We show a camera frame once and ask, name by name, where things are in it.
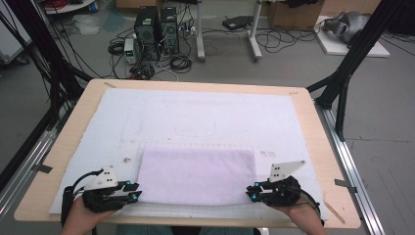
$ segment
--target concrete floor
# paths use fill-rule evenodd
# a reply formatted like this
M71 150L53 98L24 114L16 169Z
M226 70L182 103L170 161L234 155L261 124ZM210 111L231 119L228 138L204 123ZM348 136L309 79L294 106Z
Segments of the concrete floor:
M95 14L102 26L97 35L70 37L73 48L99 75L111 73L109 41L133 26L112 11ZM204 21L204 27L221 27L223 18ZM266 27L265 19L260 25ZM306 87L335 71L343 56L325 55L317 40L298 41L279 53L261 48L263 59L254 63L245 34L205 34L207 60L197 62L194 38L190 58L194 64L178 78L160 72L152 79L166 81L254 84ZM414 43L396 39L391 42L415 53ZM415 230L415 188L410 183L415 167L415 57L380 40L391 53L385 58L366 58L354 74L348 92L345 138L366 190L386 234L413 234ZM119 76L128 75L128 65L121 59L115 68ZM320 91L311 95L317 97ZM47 93L40 74L31 63L13 63L0 70L0 170L18 150L33 127L48 109ZM0 234L57 234L58 223L28 223L13 219L16 199L0 223ZM100 234L114 234L112 225L100 225ZM367 234L357 230L330 229L330 234ZM271 229L271 234L303 234L297 229Z

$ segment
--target person's arm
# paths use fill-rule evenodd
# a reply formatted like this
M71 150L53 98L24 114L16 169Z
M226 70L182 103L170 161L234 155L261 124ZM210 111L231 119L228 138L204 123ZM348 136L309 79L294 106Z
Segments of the person's arm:
M78 197L73 201L61 235L83 235L91 231L102 219L114 212L94 213L84 206L82 197Z
M321 220L308 199L301 195L299 201L292 207L273 208L286 214L293 223L308 235L326 235L327 232Z

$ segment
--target metal rail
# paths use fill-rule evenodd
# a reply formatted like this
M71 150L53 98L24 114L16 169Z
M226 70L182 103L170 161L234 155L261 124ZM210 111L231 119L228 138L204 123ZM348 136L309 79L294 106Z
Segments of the metal rail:
M31 149L27 158L22 162L16 173L13 175L9 184L0 195L0 223L9 211L15 199L21 193L26 183L35 173L34 167L41 164L44 156L52 148L57 137L57 130L44 131L34 147Z
M336 117L332 110L324 110L316 106L317 113L320 115L321 122L326 129L326 133L330 138L335 156L338 160L339 166L343 171L345 179L350 183L350 186L356 189L356 193L351 193L358 209L361 212L362 219L365 222L368 232L373 235L384 235L385 231L382 227L375 209L370 201L369 195L366 192L364 184L360 178L360 174L354 164L353 157L348 150L346 142L342 141L336 132Z

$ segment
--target desktop computer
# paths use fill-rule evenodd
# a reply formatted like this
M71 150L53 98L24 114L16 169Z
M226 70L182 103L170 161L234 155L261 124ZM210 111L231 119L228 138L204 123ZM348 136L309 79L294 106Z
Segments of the desktop computer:
M164 50L170 54L179 53L179 35L177 33L177 13L174 7L164 7L160 11L162 37Z
M162 39L161 23L156 6L143 6L138 9L134 24L137 42L144 61L159 59L159 43Z

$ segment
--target folded cloth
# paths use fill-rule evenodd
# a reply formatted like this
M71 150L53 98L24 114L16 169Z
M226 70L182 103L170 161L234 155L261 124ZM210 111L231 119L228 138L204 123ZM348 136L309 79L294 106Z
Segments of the folded cloth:
M146 147L138 183L139 202L182 206L250 203L254 183L251 150Z

